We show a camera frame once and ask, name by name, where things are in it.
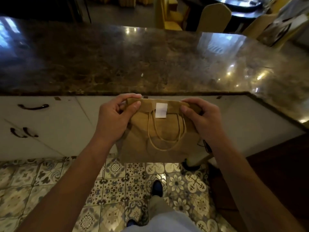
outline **shoe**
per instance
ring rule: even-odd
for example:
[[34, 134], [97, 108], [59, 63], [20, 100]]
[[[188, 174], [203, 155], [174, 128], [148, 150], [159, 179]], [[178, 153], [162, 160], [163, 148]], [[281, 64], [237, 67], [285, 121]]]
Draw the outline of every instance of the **shoe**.
[[163, 196], [163, 186], [159, 180], [155, 180], [152, 184], [151, 195], [157, 195], [159, 197]]
[[127, 227], [129, 226], [138, 226], [137, 222], [134, 221], [133, 219], [128, 220], [127, 222]]

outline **person's left hand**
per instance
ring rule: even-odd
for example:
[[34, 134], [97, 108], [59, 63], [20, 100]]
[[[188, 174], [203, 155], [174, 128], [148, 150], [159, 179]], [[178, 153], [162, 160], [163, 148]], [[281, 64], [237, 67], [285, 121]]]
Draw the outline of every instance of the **person's left hand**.
[[127, 98], [141, 98], [141, 94], [120, 94], [100, 106], [98, 123], [94, 134], [95, 139], [104, 141], [112, 146], [121, 138], [130, 118], [141, 106], [141, 102], [137, 101], [128, 106], [125, 111], [120, 114], [123, 105], [122, 102]]

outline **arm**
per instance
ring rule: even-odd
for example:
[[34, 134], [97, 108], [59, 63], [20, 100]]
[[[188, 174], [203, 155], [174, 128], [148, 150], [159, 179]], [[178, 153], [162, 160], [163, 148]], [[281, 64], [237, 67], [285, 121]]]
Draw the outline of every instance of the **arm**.
[[89, 144], [68, 171], [21, 223], [16, 232], [71, 232], [110, 148], [124, 133], [140, 102], [119, 114], [121, 103], [140, 94], [122, 94], [100, 106], [98, 124]]
[[249, 163], [232, 145], [223, 131], [220, 110], [200, 98], [184, 99], [195, 103], [203, 116], [192, 109], [182, 112], [195, 124], [201, 137], [210, 145], [237, 208], [250, 232], [305, 232], [293, 215], [259, 179]]

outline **hand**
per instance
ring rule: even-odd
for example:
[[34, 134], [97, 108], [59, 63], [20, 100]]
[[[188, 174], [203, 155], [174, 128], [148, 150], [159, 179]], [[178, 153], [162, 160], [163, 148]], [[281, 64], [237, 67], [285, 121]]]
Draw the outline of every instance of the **hand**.
[[218, 106], [201, 98], [187, 98], [183, 102], [195, 103], [204, 112], [202, 116], [186, 106], [181, 106], [181, 111], [193, 121], [199, 135], [209, 145], [220, 144], [222, 138], [226, 137], [221, 121], [220, 109]]
[[141, 98], [141, 94], [120, 94], [100, 106], [98, 123], [94, 134], [95, 139], [104, 141], [112, 147], [121, 138], [129, 120], [141, 106], [141, 102], [137, 101], [120, 114], [124, 107], [123, 101], [127, 98]]

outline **beige pants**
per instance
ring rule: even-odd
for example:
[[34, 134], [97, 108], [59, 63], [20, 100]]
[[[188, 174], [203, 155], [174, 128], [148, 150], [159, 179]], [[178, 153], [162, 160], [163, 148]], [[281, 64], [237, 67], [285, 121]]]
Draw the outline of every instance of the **beige pants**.
[[152, 196], [149, 200], [149, 220], [160, 213], [167, 213], [172, 211], [173, 209], [165, 202], [165, 200], [157, 195]]

